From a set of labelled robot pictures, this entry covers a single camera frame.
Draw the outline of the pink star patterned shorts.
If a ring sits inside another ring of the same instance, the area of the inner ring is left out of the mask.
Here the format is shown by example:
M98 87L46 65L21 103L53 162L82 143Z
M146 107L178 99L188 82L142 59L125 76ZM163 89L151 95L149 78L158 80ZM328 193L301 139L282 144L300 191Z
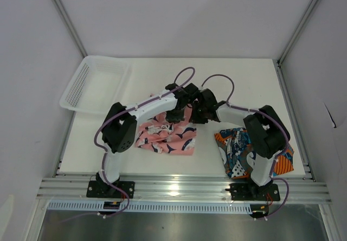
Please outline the pink star patterned shorts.
M154 116L139 126L135 146L159 154L193 155L197 128L189 122L191 114L192 109L188 105L179 123L167 122L165 112Z

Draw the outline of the blue orange patterned shorts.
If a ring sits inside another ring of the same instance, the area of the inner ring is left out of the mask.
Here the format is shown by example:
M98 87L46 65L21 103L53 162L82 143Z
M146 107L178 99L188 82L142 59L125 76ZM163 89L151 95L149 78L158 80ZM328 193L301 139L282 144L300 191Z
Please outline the blue orange patterned shorts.
M224 129L214 134L222 163L230 179L250 177L256 152L245 128Z

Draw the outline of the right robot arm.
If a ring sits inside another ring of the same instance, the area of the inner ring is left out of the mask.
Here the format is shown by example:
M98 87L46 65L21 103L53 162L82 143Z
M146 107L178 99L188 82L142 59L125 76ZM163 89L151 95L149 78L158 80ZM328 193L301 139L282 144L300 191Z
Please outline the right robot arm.
M267 193L266 184L271 181L275 159L288 148L290 140L290 134L275 110L269 105L250 109L226 101L218 102L209 89L193 89L190 105L192 123L230 123L247 130L256 152L250 174L252 183L248 185L247 192L251 198L261 199Z

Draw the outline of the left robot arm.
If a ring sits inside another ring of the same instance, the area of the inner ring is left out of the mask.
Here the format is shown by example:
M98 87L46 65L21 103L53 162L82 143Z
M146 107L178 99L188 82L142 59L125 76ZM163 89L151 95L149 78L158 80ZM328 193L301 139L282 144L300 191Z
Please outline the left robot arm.
M132 146L159 154L191 156L194 153L197 129L190 118L199 93L192 83L185 87L173 83L138 105L111 106L95 134L103 141L97 147L105 151L101 170L96 175L103 196L113 197L120 190L119 154Z

